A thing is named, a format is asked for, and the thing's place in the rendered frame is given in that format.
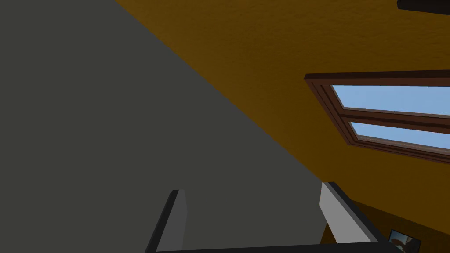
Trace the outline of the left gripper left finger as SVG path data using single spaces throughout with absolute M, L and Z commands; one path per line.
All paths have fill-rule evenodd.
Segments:
M 187 222 L 187 202 L 183 189 L 170 192 L 156 223 L 146 253 L 181 251 Z

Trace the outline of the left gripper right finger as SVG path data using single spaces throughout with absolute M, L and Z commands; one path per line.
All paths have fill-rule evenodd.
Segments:
M 337 243 L 387 241 L 335 182 L 322 183 L 319 206 Z

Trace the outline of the brown framed window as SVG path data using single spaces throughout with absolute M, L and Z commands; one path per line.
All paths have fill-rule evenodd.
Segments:
M 450 70 L 307 73 L 304 80 L 348 145 L 450 164 L 450 149 L 357 134 L 352 123 L 450 134 L 450 116 L 345 107 L 343 86 L 450 87 Z

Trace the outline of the framed wall picture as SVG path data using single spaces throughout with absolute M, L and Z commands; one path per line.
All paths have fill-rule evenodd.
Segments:
M 389 241 L 392 242 L 402 253 L 419 253 L 421 240 L 391 230 Z

